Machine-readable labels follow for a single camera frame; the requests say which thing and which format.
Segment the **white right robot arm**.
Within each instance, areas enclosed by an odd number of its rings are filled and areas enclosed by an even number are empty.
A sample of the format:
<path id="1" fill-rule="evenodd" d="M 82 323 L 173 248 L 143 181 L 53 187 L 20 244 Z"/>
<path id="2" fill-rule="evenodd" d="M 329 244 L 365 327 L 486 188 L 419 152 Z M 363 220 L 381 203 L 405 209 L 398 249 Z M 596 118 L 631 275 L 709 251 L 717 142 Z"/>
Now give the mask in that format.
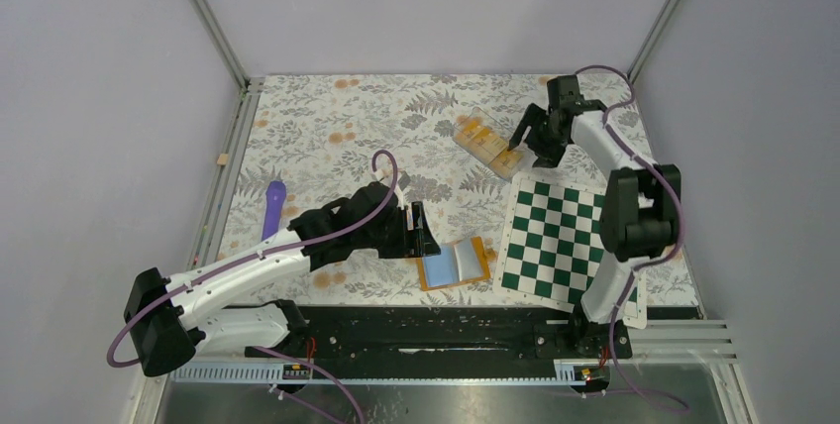
<path id="1" fill-rule="evenodd" d="M 508 148 L 525 145 L 536 168 L 558 166 L 577 146 L 607 180 L 599 218 L 605 254 L 591 287 L 575 305 L 568 342 L 591 357 L 615 342 L 619 315 L 641 270 L 669 261 L 683 245 L 682 174 L 636 152 L 609 122 L 613 107 L 587 100 L 576 75 L 547 82 L 548 105 L 529 105 Z"/>

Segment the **orange leather card holder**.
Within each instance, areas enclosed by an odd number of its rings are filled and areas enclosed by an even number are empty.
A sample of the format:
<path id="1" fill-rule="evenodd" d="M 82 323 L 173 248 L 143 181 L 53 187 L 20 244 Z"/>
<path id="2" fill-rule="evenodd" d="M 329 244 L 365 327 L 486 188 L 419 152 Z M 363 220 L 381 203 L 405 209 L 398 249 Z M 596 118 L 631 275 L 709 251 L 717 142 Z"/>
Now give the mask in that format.
<path id="1" fill-rule="evenodd" d="M 483 240 L 478 236 L 442 246 L 439 254 L 417 259 L 416 263 L 423 291 L 490 279 Z"/>

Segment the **clear box of orange blocks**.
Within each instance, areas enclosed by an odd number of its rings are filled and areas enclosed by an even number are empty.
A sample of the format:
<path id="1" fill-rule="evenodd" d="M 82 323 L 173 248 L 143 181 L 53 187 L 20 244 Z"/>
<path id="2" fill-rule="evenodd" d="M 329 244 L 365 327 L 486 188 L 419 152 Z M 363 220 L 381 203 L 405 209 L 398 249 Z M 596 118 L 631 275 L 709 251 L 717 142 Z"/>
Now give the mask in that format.
<path id="1" fill-rule="evenodd" d="M 454 142 L 483 166 L 504 180 L 521 168 L 525 155 L 510 149 L 512 133 L 488 112 L 474 107 L 455 122 Z"/>

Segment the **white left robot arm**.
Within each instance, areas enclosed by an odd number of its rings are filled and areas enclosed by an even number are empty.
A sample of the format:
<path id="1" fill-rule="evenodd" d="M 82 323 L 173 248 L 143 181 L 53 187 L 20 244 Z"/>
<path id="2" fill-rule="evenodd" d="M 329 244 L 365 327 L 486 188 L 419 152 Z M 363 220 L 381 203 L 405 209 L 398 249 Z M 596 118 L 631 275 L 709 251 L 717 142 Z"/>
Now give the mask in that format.
<path id="1" fill-rule="evenodd" d="M 134 279 L 124 308 L 134 364 L 148 377 L 175 371 L 194 357 L 231 349 L 275 347 L 286 356 L 306 346 L 307 330 L 289 300 L 241 305 L 239 299 L 281 278 L 313 272 L 370 250 L 383 260 L 441 252 L 422 202 L 403 204 L 380 182 L 320 208 L 227 260 L 163 275 L 150 267 Z"/>

